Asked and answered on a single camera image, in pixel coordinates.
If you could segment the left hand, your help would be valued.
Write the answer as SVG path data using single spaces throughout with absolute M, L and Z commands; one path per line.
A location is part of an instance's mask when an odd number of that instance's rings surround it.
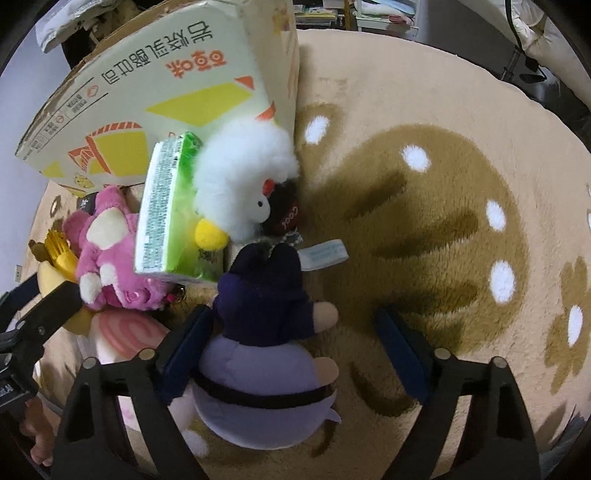
M 20 431 L 34 440 L 30 450 L 33 462 L 50 467 L 53 464 L 55 434 L 59 428 L 60 417 L 51 411 L 39 397 L 25 402 L 24 419 L 20 422 Z

